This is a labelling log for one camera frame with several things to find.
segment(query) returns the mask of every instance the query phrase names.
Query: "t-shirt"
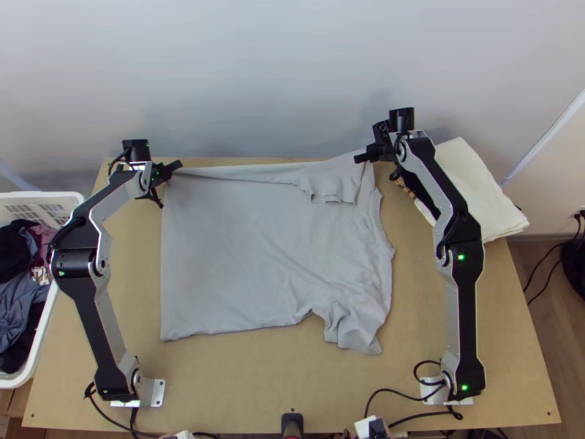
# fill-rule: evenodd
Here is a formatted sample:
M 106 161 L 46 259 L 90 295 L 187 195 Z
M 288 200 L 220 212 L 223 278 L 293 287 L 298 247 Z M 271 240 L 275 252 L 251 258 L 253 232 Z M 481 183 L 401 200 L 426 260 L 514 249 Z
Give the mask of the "t-shirt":
M 165 193 L 161 339 L 294 325 L 378 354 L 394 249 L 370 163 L 180 169 Z

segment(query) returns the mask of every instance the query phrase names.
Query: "wooden floor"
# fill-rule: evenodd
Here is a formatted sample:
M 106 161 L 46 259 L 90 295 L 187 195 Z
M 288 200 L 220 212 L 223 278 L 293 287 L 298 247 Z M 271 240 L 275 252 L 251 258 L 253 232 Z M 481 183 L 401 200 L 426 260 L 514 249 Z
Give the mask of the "wooden floor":
M 510 243 L 510 250 L 522 285 L 538 260 L 555 241 Z M 526 292 L 530 298 L 546 281 L 559 260 L 559 249 L 540 265 Z M 547 291 L 531 305 L 532 320 L 543 349 L 559 405 L 562 424 L 504 429 L 510 439 L 585 438 L 585 301 L 573 291 L 557 267 Z M 130 439 L 126 433 L 71 432 L 47 430 L 45 439 Z

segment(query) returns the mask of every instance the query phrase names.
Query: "white laundry basket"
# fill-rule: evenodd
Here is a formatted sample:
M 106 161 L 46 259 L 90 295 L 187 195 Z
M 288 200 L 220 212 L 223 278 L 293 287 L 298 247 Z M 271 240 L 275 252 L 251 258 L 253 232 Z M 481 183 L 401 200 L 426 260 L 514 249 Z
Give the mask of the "white laundry basket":
M 77 192 L 0 193 L 0 225 L 25 219 L 59 229 L 69 221 L 72 210 L 82 202 L 83 196 Z M 37 326 L 37 333 L 34 335 L 29 357 L 18 372 L 0 372 L 0 389 L 14 389 L 22 386 L 34 374 L 58 291 L 57 284 L 53 281 Z

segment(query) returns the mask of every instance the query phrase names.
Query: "robotic arm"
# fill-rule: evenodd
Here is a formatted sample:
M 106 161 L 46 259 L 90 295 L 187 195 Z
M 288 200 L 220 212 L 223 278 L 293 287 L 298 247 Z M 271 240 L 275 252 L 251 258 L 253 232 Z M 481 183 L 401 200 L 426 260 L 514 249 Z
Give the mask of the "robotic arm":
M 159 407 L 165 392 L 164 380 L 144 378 L 138 359 L 126 351 L 112 302 L 107 293 L 110 280 L 111 237 L 103 223 L 133 198 L 149 198 L 162 207 L 156 187 L 170 179 L 182 164 L 152 162 L 147 140 L 124 140 L 108 185 L 80 204 L 69 222 L 49 246 L 50 270 L 59 289 L 75 302 L 93 351 L 97 371 L 97 393 L 113 406 Z
M 476 283 L 483 271 L 483 242 L 479 223 L 435 160 L 431 139 L 424 131 L 415 130 L 414 119 L 414 108 L 390 111 L 388 120 L 373 126 L 375 142 L 354 159 L 356 163 L 396 163 L 390 180 L 402 177 L 437 221 L 433 242 L 437 271 L 447 283 L 448 344 L 439 378 L 447 385 L 427 403 L 452 404 L 479 395 L 486 387 L 486 373 L 478 358 L 475 300 Z

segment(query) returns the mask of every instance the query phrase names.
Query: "wooden tabletop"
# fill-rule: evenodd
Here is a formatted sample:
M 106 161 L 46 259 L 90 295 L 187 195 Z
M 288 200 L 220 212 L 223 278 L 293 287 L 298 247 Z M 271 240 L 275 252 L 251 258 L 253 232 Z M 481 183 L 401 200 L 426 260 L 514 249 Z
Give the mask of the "wooden tabletop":
M 289 159 L 185 159 L 186 167 L 278 163 Z M 106 184 L 106 162 L 96 190 Z M 113 237 L 109 292 L 127 350 L 143 374 L 167 381 L 161 408 L 140 410 L 142 431 L 183 429 L 220 433 L 280 432 L 280 416 L 302 413 L 307 432 L 336 432 L 362 418 L 369 395 L 391 387 L 418 396 L 412 367 L 445 352 L 445 284 L 434 268 L 431 226 L 412 199 L 388 181 L 393 165 L 378 162 L 384 195 L 382 224 L 396 248 L 393 303 L 378 331 L 383 353 L 365 356 L 323 340 L 315 316 L 297 326 L 197 335 L 161 342 L 159 281 L 161 211 L 146 200 L 128 202 L 106 223 Z M 188 261 L 180 261 L 189 270 Z M 560 422 L 550 380 L 510 251 L 504 239 L 486 245 L 478 285 L 479 357 L 486 390 L 451 416 L 417 419 L 404 429 L 466 429 Z M 83 390 L 95 361 L 74 304 L 60 294 L 34 376 L 24 425 L 109 430 Z M 128 425 L 129 409 L 100 406 Z M 381 394 L 370 413 L 392 422 L 437 410 Z

